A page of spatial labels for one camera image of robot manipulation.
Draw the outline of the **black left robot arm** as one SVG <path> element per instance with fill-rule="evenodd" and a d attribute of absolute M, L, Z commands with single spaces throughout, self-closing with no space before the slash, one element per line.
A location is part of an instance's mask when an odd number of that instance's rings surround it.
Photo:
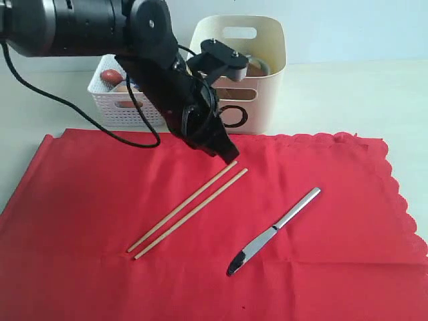
<path fill-rule="evenodd" d="M 244 79 L 248 60 L 216 39 L 185 60 L 165 1 L 2 1 L 1 47 L 5 58 L 112 54 L 173 135 L 225 163 L 239 156 L 213 83 Z"/>

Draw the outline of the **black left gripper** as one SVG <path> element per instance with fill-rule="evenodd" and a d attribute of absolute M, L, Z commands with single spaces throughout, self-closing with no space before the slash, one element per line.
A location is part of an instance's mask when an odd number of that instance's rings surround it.
<path fill-rule="evenodd" d="M 142 58 L 117 55 L 115 60 L 164 118 L 174 136 L 193 149 L 219 156 L 225 164 L 239 156 L 218 115 L 214 89 L 201 76 L 187 70 L 181 54 L 167 68 Z"/>

